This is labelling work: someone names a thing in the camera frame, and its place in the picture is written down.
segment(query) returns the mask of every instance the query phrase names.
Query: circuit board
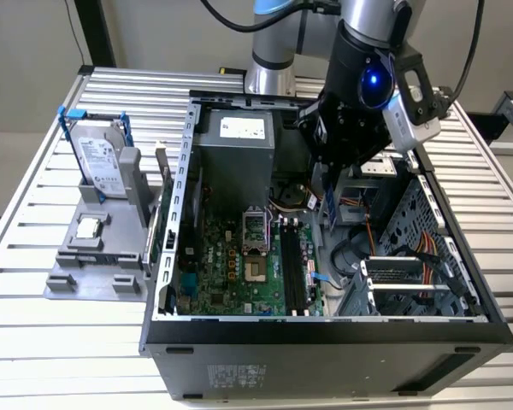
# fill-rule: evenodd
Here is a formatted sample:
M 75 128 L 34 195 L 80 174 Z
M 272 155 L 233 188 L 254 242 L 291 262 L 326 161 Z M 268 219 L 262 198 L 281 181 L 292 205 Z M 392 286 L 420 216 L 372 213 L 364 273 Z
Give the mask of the circuit board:
M 243 255 L 241 220 L 208 217 L 204 222 L 200 270 L 195 290 L 181 286 L 183 312 L 191 315 L 282 316 L 286 312 L 281 265 L 280 226 L 270 223 L 270 247 L 266 256 Z M 309 278 L 307 258 L 313 255 L 311 229 L 304 225 L 300 239 L 301 274 Z M 322 315 L 319 286 L 314 286 L 309 315 Z

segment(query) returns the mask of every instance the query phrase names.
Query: motherboard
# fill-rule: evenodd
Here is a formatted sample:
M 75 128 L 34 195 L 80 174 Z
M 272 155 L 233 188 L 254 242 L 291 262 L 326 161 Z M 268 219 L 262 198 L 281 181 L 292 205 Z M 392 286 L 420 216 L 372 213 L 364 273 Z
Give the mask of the motherboard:
M 181 275 L 180 314 L 323 314 L 311 276 L 317 266 L 309 225 L 271 220 L 257 209 L 249 209 L 243 219 L 210 215 L 203 223 L 200 253 L 198 271 Z

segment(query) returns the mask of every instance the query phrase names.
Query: white wall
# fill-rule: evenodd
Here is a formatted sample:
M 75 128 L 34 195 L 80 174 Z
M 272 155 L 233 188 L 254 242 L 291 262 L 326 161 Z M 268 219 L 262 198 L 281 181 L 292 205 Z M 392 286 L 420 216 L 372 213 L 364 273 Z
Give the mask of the white wall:
M 47 130 L 80 65 L 63 0 L 0 0 L 0 131 Z
M 213 0 L 226 17 L 245 24 L 252 21 L 252 3 Z M 475 5 L 476 0 L 427 0 L 412 43 L 423 52 L 434 84 L 456 84 Z M 251 61 L 251 35 L 222 26 L 199 0 L 103 0 L 103 6 L 121 67 L 216 72 Z M 79 66 L 63 0 L 0 0 L 0 131 L 45 131 Z M 322 77 L 326 68 L 325 61 L 296 61 L 298 75 Z M 506 89 L 513 89 L 513 0 L 489 0 L 461 101 L 466 109 L 488 110 Z
M 251 35 L 231 32 L 199 0 L 106 0 L 107 19 L 121 27 L 120 62 L 126 67 L 216 72 L 245 68 Z M 226 17 L 249 24 L 252 0 L 213 0 Z M 427 0 L 412 44 L 424 55 L 435 85 L 456 85 L 475 22 L 476 0 Z M 323 77 L 327 64 L 298 59 L 297 74 Z M 486 2 L 481 41 L 461 101 L 466 109 L 489 110 L 513 89 L 513 0 Z

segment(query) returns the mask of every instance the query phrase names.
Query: white label sticker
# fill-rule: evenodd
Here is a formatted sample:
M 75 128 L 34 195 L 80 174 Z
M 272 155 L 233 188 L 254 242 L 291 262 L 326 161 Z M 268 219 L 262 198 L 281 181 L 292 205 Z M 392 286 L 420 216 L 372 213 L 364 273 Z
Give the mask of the white label sticker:
M 264 119 L 224 117 L 221 138 L 264 139 Z
M 209 386 L 214 389 L 263 387 L 266 365 L 207 365 Z
M 311 194 L 310 199 L 308 200 L 308 208 L 312 211 L 315 209 L 315 205 L 317 204 L 317 196 Z
M 78 261 L 80 261 L 80 262 L 97 262 L 97 258 L 95 256 L 79 255 Z
M 106 139 L 79 138 L 91 181 L 105 196 L 125 196 L 114 147 Z

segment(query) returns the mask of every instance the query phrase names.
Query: workbench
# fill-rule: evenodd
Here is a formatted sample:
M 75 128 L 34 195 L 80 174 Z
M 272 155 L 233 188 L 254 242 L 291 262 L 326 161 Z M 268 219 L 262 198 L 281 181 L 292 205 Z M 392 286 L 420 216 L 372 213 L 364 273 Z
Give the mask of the workbench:
M 242 92 L 242 81 L 239 75 L 95 68 L 78 75 L 64 105 L 102 114 L 125 110 L 141 167 L 159 184 L 154 145 L 166 142 L 174 171 L 188 91 Z M 299 79 L 298 95 L 316 97 L 322 84 Z M 458 103 L 441 125 L 425 150 L 513 332 L 513 184 Z M 152 359 L 139 356 L 143 303 L 42 297 L 80 199 L 79 181 L 55 119 L 0 220 L 0 408 L 513 409 L 513 349 L 433 398 L 171 401 Z

